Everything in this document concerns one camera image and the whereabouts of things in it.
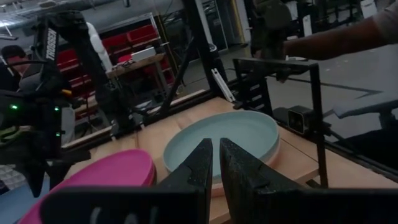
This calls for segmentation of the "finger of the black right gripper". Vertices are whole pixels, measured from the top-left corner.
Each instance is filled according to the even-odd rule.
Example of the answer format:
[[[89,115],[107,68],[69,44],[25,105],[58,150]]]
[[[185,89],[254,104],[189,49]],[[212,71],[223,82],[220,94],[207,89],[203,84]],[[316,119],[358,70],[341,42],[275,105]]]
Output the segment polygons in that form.
[[[32,195],[37,198],[40,196],[44,181],[45,168],[42,165],[28,164],[26,166],[26,179],[31,189]]]
[[[63,163],[54,163],[49,170],[50,187],[55,187],[61,183],[66,176],[66,165]]]

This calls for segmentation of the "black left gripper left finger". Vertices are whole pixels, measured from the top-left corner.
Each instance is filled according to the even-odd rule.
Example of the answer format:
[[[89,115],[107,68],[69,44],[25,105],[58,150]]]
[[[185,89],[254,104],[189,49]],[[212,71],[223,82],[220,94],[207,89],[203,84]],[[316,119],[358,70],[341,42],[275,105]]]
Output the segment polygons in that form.
[[[158,186],[162,195],[206,194],[212,183],[213,145],[203,139],[188,157]]]

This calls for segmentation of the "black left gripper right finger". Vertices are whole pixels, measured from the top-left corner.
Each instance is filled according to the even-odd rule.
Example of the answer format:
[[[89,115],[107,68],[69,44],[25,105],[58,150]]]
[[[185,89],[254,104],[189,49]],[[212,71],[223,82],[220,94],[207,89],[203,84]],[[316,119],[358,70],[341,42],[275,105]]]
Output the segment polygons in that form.
[[[299,224],[288,191],[301,185],[228,138],[220,139],[220,167],[232,224]]]

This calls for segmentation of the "light blue plate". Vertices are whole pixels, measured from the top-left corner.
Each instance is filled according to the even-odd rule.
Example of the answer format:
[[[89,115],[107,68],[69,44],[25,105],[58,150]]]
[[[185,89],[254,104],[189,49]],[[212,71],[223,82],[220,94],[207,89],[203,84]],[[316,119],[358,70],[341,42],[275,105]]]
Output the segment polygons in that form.
[[[267,165],[275,163],[280,148],[278,125],[270,116],[248,110],[221,113],[187,126],[168,142],[163,153],[166,169],[174,171],[205,138],[213,144],[214,184],[221,182],[221,138],[228,138]]]

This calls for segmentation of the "pink plate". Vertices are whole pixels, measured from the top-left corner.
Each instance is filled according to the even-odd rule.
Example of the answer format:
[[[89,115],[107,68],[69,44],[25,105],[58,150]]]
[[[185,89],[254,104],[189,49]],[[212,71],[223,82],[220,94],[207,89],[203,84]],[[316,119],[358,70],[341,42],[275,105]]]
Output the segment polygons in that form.
[[[157,171],[151,156],[141,149],[128,149],[104,157],[63,180],[50,194],[81,185],[150,186],[157,181]]]

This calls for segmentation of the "person's forearm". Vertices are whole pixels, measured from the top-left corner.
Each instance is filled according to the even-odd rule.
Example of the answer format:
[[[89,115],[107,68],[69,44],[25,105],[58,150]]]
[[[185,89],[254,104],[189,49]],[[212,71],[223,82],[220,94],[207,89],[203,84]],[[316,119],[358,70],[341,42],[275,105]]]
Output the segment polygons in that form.
[[[310,60],[328,60],[392,44],[398,44],[398,0],[352,26],[285,41],[283,53]]]

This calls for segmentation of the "wooden workbench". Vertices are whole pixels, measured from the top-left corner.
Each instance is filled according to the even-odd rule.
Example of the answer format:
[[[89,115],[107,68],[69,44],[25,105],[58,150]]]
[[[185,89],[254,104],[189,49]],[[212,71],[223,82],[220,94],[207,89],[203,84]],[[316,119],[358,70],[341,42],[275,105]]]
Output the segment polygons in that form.
[[[155,79],[159,86],[159,90],[160,90],[161,94],[165,98],[167,96],[167,94],[170,92],[170,90],[169,90],[169,86],[166,82],[163,70],[160,65],[160,62],[164,59],[164,57],[165,57],[165,53],[161,53],[161,54],[155,54],[148,58],[139,60],[137,62],[135,62],[133,60],[128,60],[119,65],[114,66],[110,72],[106,72],[106,75],[109,79],[112,79],[112,78],[116,78],[120,75],[123,75],[125,73],[131,72],[133,70],[137,70],[140,68],[154,65],[156,68]]]

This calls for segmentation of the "white box on workbench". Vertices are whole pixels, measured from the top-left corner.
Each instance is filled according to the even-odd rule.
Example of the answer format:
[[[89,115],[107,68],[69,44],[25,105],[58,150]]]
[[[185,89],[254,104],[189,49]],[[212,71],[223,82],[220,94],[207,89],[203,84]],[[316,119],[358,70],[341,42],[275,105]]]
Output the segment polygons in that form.
[[[134,62],[138,62],[140,60],[144,60],[147,59],[149,57],[155,56],[156,50],[154,47],[149,47],[146,48],[144,50],[138,51],[138,52],[134,52],[131,54],[131,60]]]

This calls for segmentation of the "grey chair seat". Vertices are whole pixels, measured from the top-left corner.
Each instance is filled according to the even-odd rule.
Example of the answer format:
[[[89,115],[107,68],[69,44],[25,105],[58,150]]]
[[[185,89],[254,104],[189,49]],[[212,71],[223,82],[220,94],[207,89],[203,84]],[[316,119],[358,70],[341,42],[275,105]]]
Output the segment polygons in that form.
[[[378,93],[337,104],[333,107],[333,112],[339,119],[378,113],[381,128],[384,129],[395,123],[396,117],[392,111],[396,108],[398,108],[398,93]]]

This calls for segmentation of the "shelving with red bins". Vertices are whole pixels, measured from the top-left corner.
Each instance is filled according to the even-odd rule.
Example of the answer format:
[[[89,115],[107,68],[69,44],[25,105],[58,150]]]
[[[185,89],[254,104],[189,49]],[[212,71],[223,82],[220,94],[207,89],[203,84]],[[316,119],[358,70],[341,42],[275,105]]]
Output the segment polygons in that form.
[[[102,32],[99,36],[113,65],[138,58],[135,53],[150,47],[154,47],[159,52],[164,49],[161,46],[163,40],[157,28],[156,18],[152,14],[145,14],[134,21],[127,21],[125,25]],[[73,96],[83,102],[75,109],[76,120],[96,116],[98,107],[91,77],[79,64],[75,50],[70,44],[64,43],[58,49],[58,67],[69,79]],[[133,94],[151,93],[156,100],[159,100],[161,91],[164,89],[160,79],[164,78],[166,84],[172,84],[174,72],[169,64],[168,56],[164,56],[156,63],[127,72],[122,75],[122,78],[127,82]]]

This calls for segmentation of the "dark green bag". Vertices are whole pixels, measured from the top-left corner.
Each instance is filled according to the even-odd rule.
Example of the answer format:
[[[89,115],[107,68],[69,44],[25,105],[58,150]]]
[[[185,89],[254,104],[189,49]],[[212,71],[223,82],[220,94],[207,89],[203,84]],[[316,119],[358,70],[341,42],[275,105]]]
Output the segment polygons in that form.
[[[281,0],[253,0],[251,53],[256,58],[285,59],[283,43],[292,20]]]

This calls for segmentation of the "wooden shelf with black frame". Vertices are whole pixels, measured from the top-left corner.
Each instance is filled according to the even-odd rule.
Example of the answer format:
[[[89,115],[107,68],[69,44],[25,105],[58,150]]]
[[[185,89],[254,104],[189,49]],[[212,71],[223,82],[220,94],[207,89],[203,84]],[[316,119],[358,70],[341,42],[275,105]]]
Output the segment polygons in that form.
[[[308,60],[276,60],[256,58],[236,58],[233,60],[236,79],[228,83],[238,95],[234,102],[216,93],[214,89],[197,91],[174,101],[165,101],[165,106],[152,110],[151,117],[145,119],[145,126],[137,133],[137,146],[145,149],[155,160],[157,177],[162,180],[167,175],[163,153],[169,141],[184,128],[209,116],[234,110],[259,111],[275,117],[272,109],[266,78],[274,75],[278,80],[291,75],[310,74],[313,111],[309,117],[309,129],[294,134],[301,140],[314,139],[319,158],[318,168],[310,173],[302,173],[300,180],[320,176],[321,185],[328,186],[325,152],[325,125],[323,123],[322,95],[319,66]]]

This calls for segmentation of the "black aluminium rig frame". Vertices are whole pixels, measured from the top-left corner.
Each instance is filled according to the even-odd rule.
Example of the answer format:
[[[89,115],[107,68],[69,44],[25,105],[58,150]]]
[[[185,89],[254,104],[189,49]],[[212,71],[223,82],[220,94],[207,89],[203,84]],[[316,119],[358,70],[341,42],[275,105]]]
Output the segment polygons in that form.
[[[192,45],[199,48],[200,58],[204,63],[203,68],[205,69],[206,79],[210,85],[210,89],[214,89],[216,93],[223,96],[223,92],[213,78],[211,72],[211,70],[216,67],[216,60],[210,53],[209,43],[206,39],[203,24],[199,16],[199,10],[197,7],[189,6],[188,0],[182,1],[188,13],[187,17],[190,26],[193,29]],[[152,113],[145,116],[141,123],[136,123],[132,131],[118,133],[117,131],[112,131],[111,128],[105,128],[82,139],[65,144],[63,149],[66,151],[89,151],[106,144],[115,144],[132,134],[136,136],[136,144],[137,133],[145,126],[145,119],[151,117],[151,115]],[[319,158],[314,139],[308,137],[306,141],[303,141],[298,135],[294,134],[287,125],[283,123],[277,123],[277,125],[282,145],[280,147],[281,153],[276,161],[276,166],[286,166],[289,172],[296,172],[296,180],[298,182],[312,182],[315,177],[309,177],[309,179],[304,180],[300,180],[299,178],[302,173],[310,173],[318,168]],[[330,129],[326,123],[324,123],[324,125],[325,133],[323,136],[325,137],[325,134],[328,133]],[[363,158],[355,150],[344,149],[325,140],[325,152],[328,179],[327,187],[347,187],[353,185],[359,187],[398,188],[397,172],[393,172],[387,167],[383,168],[376,162]]]

